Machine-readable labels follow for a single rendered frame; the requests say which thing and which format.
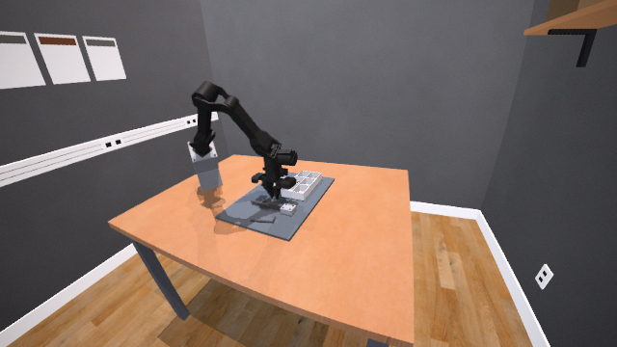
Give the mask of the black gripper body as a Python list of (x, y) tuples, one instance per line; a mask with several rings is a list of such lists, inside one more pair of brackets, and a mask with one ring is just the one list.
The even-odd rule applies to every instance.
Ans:
[[(276, 183), (276, 186), (282, 187), (283, 189), (291, 189), (294, 185), (297, 184), (295, 177), (287, 176), (285, 179), (280, 178), (282, 175), (280, 174), (281, 165), (275, 166), (265, 166), (262, 168), (265, 173), (256, 173), (252, 176), (252, 183), (258, 183), (258, 180), (262, 181), (263, 185), (268, 185), (271, 182)], [(266, 177), (264, 177), (266, 174)], [(264, 180), (263, 180), (264, 177)]]

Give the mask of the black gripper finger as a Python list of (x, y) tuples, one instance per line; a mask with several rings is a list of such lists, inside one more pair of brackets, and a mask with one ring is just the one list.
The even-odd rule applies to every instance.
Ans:
[(274, 197), (273, 185), (274, 185), (274, 182), (271, 182), (268, 185), (261, 184), (261, 186), (267, 191), (267, 193), (270, 195), (271, 198)]
[(282, 189), (282, 187), (279, 187), (279, 186), (276, 186), (276, 185), (273, 187), (273, 190), (274, 190), (274, 194), (275, 194), (276, 200), (278, 200), (278, 199), (279, 199), (280, 192), (281, 192), (281, 189), (278, 189), (278, 190), (277, 190), (277, 188), (281, 188), (281, 189)]

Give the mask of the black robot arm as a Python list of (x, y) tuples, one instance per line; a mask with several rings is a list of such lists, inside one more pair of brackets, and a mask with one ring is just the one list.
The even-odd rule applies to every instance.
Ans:
[[(218, 95), (226, 101), (224, 103), (215, 102)], [(210, 129), (212, 112), (223, 112), (228, 114), (247, 135), (255, 153), (263, 157), (265, 166), (281, 165), (280, 174), (284, 177), (288, 175), (288, 169), (283, 168), (282, 165), (296, 165), (297, 152), (291, 149), (281, 149), (282, 144), (266, 131), (260, 130), (239, 104), (238, 98), (229, 94), (224, 87), (204, 81), (193, 92), (192, 101), (198, 108), (198, 132), (189, 145), (200, 157), (204, 157), (212, 150), (212, 147), (209, 149), (210, 143), (215, 138), (215, 131)], [(274, 147), (271, 148), (273, 144)]]

